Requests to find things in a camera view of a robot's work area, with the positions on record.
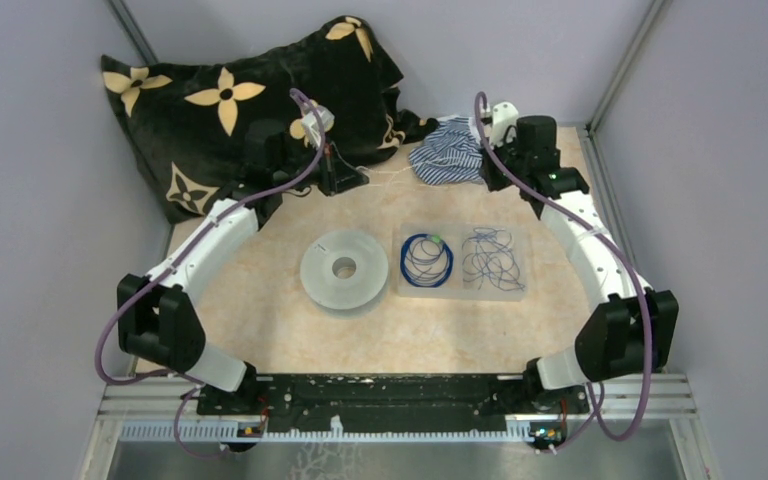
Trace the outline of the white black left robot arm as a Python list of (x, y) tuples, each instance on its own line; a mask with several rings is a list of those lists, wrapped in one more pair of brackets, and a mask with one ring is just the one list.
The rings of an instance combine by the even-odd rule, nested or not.
[(221, 401), (233, 412), (252, 411), (260, 399), (256, 368), (207, 341), (195, 303), (228, 257), (281, 206), (286, 191), (317, 187), (334, 196), (368, 184), (368, 176), (343, 159), (334, 141), (321, 137), (315, 145), (296, 176), (256, 193), (237, 188), (216, 201), (164, 261), (142, 276), (126, 275), (99, 343), (116, 335), (121, 351), (157, 365), (153, 376), (178, 375), (209, 385), (221, 391)]

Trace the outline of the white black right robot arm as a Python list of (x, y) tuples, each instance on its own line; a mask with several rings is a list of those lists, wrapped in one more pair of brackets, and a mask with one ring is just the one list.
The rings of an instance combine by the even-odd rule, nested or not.
[(632, 374), (640, 375), (641, 394), (647, 396), (669, 355), (679, 312), (676, 297), (655, 290), (621, 252), (583, 174), (562, 166), (553, 118), (505, 114), (496, 106), (480, 120), (488, 188), (518, 188), (560, 243), (592, 309), (571, 346), (528, 363), (525, 403), (548, 412), (564, 388)]

